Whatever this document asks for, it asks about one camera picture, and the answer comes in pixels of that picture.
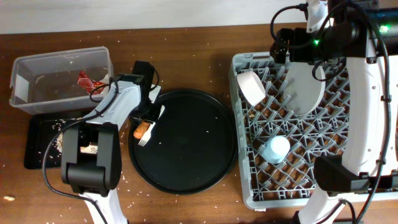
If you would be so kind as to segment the orange carrot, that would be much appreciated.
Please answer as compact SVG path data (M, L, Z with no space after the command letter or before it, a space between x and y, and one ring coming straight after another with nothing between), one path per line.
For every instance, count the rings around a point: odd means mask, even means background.
M142 121L139 126L134 130L133 136L136 139L141 139L150 126L150 123Z

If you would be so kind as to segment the white plastic fork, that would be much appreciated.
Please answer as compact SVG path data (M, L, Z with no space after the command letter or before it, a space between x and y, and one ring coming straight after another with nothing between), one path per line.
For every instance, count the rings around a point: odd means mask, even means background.
M165 106L162 105L161 108L160 108L160 113L159 113L159 117L158 118L160 118L162 116L164 111L165 111ZM140 139L140 141L138 143L139 146L143 147L149 142L149 140L151 138L151 132L152 132L152 130L153 130L155 125L156 125L156 122L153 122L153 123L151 123L149 125L147 131L144 133L143 137Z

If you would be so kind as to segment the white round plate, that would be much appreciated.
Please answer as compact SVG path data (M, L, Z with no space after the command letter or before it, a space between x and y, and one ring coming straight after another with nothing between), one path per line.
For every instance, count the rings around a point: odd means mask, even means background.
M283 91L284 99L290 96L286 108L297 116L311 113L323 98L325 82L321 80L325 78L325 72L322 67L318 67L315 71L316 78L313 78L313 69L314 66L307 63L293 62L286 75L287 86Z

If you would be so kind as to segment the pink bowl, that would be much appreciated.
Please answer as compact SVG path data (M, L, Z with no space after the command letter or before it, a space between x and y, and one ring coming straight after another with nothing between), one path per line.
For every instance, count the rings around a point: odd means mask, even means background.
M236 79L244 97L252 106L256 106L266 97L266 90L253 71L240 73Z

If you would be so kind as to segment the red snack wrapper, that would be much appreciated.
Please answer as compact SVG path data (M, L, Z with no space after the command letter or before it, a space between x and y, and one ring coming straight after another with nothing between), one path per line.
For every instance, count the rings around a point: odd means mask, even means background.
M82 87L87 93L93 95L100 94L104 90L105 83L92 80L84 71L78 75L77 84Z

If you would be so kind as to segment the light blue plastic cup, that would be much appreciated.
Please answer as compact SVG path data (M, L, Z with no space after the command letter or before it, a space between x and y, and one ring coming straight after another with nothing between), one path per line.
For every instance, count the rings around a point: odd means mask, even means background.
M270 138L264 144L264 150L261 156L272 164L281 163L290 151L289 140L283 136L275 136Z

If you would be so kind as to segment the white tissue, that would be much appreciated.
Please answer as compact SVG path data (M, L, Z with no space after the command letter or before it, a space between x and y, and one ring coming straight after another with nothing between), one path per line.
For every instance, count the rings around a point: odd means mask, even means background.
M99 82L104 83L104 84L108 84L109 83L109 74L106 74L104 76L104 78L102 78ZM108 90L109 90L109 87L107 86L107 87L104 87L103 91L108 91Z

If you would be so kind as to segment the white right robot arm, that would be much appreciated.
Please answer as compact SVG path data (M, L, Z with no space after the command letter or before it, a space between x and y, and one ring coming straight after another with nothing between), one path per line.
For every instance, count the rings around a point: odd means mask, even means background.
M350 100L345 151L316 158L317 187L294 222L332 223L351 197L367 193L351 214L359 223L378 190L397 187L397 9L369 1L307 1L296 9L307 27L272 31L271 57L313 68L338 60Z

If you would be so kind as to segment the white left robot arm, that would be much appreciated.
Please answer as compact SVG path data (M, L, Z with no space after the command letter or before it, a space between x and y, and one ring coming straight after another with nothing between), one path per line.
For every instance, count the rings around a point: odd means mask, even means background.
M119 131L125 120L153 123L160 116L156 99L161 87L149 62L136 61L131 73L120 74L108 94L82 121L63 132L62 181L83 198L95 223L127 223L117 186L122 160Z

